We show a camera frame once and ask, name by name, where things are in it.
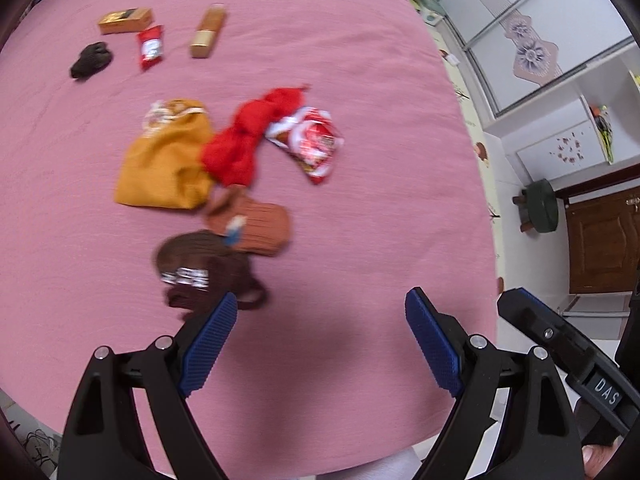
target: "finger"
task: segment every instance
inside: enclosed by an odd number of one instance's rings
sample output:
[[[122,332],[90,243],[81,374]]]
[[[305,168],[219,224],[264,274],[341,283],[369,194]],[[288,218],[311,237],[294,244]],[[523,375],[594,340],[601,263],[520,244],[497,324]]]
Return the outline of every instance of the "finger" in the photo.
[[[615,446],[584,446],[582,448],[582,459],[584,461],[584,472],[588,478],[594,478],[616,452]]]

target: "pink bedsheet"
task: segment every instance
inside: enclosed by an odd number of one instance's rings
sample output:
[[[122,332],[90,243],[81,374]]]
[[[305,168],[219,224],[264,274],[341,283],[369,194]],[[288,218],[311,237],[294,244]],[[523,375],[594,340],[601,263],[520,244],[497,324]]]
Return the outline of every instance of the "pink bedsheet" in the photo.
[[[207,5],[229,19],[210,59],[188,44]],[[152,7],[165,60],[141,73],[135,36],[102,14]],[[114,52],[85,83],[88,43]],[[197,212],[113,202],[123,154],[159,99],[209,107],[222,129],[269,88],[308,83],[346,143],[312,186],[283,152],[258,149],[253,194],[290,209],[293,238],[256,257],[273,299],[241,312],[206,386],[189,400],[233,480],[368,462],[436,433],[451,407],[404,320],[420,285],[469,332],[494,333],[494,253],[475,155],[454,91],[407,0],[45,0],[0,53],[0,386],[62,430],[101,344],[144,348],[180,327],[150,258]],[[148,425],[148,408],[142,409]],[[150,448],[167,470],[157,436]]]

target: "red cloth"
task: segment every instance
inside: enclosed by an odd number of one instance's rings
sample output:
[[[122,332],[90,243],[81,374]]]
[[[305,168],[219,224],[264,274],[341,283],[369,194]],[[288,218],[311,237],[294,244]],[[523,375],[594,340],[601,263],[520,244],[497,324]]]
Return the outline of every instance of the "red cloth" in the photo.
[[[223,186],[248,186],[254,179],[256,146],[269,124],[291,115],[302,106],[300,88],[276,88],[262,99],[243,104],[226,130],[202,150],[206,170]]]

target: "brown door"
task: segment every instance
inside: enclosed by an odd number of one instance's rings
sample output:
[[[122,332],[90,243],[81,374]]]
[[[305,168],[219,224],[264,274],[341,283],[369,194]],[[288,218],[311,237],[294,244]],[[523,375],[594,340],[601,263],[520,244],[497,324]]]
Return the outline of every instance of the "brown door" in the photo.
[[[571,204],[569,231],[572,294],[633,290],[640,258],[640,187]]]

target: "snack wrapper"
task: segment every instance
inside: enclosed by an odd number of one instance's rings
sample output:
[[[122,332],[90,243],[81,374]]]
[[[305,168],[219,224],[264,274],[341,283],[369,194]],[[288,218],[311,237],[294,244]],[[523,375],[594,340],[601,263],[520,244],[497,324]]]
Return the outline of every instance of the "snack wrapper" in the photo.
[[[309,106],[271,123],[264,136],[289,153],[313,184],[329,176],[335,152],[344,144],[329,112]]]
[[[140,66],[148,70],[162,61],[162,25],[138,33],[140,43]]]

